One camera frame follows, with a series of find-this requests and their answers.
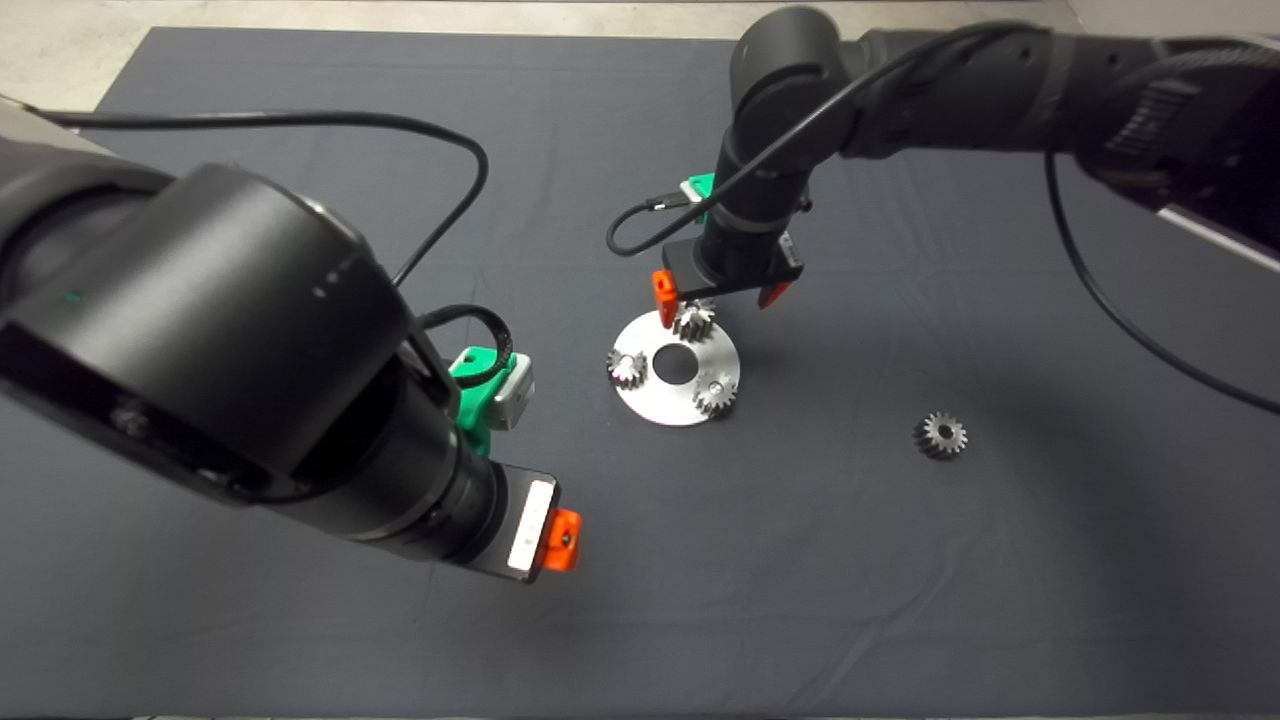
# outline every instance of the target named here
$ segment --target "table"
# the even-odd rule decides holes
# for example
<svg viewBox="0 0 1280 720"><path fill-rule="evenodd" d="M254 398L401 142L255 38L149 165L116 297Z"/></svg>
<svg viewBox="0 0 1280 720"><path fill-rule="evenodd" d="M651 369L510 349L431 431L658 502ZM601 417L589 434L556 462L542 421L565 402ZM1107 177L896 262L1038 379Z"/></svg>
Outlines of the table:
<svg viewBox="0 0 1280 720"><path fill-rule="evenodd" d="M104 109L367 109L485 143L489 188L404 293L492 306L534 357L494 456L562 480L581 565L520 587L407 562L209 503L4 402L0 716L1280 711L1280 420L1103 318L1036 158L823 165L792 225L805 277L764 313L722 302L732 416L660 428L618 401L604 354L658 259L602 233L710 169L730 47L152 31ZM471 173L370 129L92 137L261 172L388 266ZM1065 174L1116 300L1280 396L1280 283ZM444 355L484 337L433 334ZM950 464L910 441L940 409L970 429Z"/></svg>

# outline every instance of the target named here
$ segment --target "small gear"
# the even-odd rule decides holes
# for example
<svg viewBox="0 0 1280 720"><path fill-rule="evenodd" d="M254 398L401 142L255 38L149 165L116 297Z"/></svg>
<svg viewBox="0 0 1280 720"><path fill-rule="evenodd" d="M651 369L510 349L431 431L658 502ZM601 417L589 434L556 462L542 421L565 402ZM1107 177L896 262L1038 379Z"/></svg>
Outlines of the small gear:
<svg viewBox="0 0 1280 720"><path fill-rule="evenodd" d="M736 398L737 383L728 373L698 377L698 384L694 387L694 405L701 410L703 415L714 418L728 410Z"/></svg>
<svg viewBox="0 0 1280 720"><path fill-rule="evenodd" d="M701 342L710 334L716 320L716 304L710 300L681 302L671 332L685 342Z"/></svg>
<svg viewBox="0 0 1280 720"><path fill-rule="evenodd" d="M934 460L950 460L969 446L969 433L956 420L941 410L929 413L915 425L913 433L920 452Z"/></svg>
<svg viewBox="0 0 1280 720"><path fill-rule="evenodd" d="M627 355L614 348L609 351L604 364L609 372L609 380L614 387L623 389L639 387L649 375L649 361L645 360L644 352Z"/></svg>

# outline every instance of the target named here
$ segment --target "green mount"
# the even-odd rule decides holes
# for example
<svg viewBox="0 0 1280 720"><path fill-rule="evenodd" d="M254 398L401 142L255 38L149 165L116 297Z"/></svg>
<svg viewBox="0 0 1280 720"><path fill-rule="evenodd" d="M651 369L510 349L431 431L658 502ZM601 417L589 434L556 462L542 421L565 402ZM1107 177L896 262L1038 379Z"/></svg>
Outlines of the green mount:
<svg viewBox="0 0 1280 720"><path fill-rule="evenodd" d="M498 351L492 347L467 347L458 356L457 361L453 363L453 366L449 368L449 375L461 378L463 375L483 373L497 359ZM480 456L489 456L490 430L489 425L484 421L484 409L493 401L493 396L498 395L498 389L502 388L502 383L507 382L507 375L511 374L515 366L516 354L512 352L507 360L507 366L497 375L476 387L462 388L462 397L458 401L457 425L462 430L462 437L467 438L471 450Z"/></svg>
<svg viewBox="0 0 1280 720"><path fill-rule="evenodd" d="M689 187L698 195L698 200L690 197L691 201L698 202L708 195L712 193L712 188L716 186L716 173L704 173L700 176L691 176L689 178ZM698 224L707 222L707 213L703 213L698 218Z"/></svg>

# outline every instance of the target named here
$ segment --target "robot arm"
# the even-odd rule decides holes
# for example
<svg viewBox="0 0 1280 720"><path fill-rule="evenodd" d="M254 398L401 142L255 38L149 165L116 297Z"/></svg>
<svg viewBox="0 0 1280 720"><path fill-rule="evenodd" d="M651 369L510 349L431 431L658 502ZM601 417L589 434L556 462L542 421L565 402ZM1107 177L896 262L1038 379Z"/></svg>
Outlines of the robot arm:
<svg viewBox="0 0 1280 720"><path fill-rule="evenodd" d="M0 108L0 391L219 502L518 582L572 568L556 478L467 441L467 391L348 223L33 120Z"/></svg>
<svg viewBox="0 0 1280 720"><path fill-rule="evenodd" d="M872 31L841 42L817 10L753 26L731 64L727 178L850 81L941 36ZM1023 29L947 45L890 72L745 177L703 234L668 242L681 300L759 288L803 270L786 233L813 168L908 147L1065 151L1112 191L1280 270L1280 51L1242 38L1147 40Z"/></svg>

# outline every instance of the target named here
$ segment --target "metal plate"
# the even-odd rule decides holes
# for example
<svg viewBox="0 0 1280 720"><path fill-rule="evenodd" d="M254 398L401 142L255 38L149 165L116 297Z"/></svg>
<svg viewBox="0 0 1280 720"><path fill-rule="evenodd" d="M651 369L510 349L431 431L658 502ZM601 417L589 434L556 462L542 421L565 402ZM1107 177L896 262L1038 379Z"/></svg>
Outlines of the metal plate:
<svg viewBox="0 0 1280 720"><path fill-rule="evenodd" d="M668 345L682 345L694 352L698 359L698 373L687 383L672 384L663 380L653 370L653 359L658 351ZM613 341L613 347L620 352L635 355L644 352L649 357L649 374L639 387L632 389L616 388L618 397L650 423L671 427L689 427L705 423L709 418L703 415L694 405L694 387L698 384L698 375L703 373L727 373L732 382L739 384L741 392L741 366L737 361L737 348L730 340L724 328L712 324L710 336L700 342L685 342L676 337L671 329L662 327L658 311L645 313L627 327L622 328L618 340Z"/></svg>

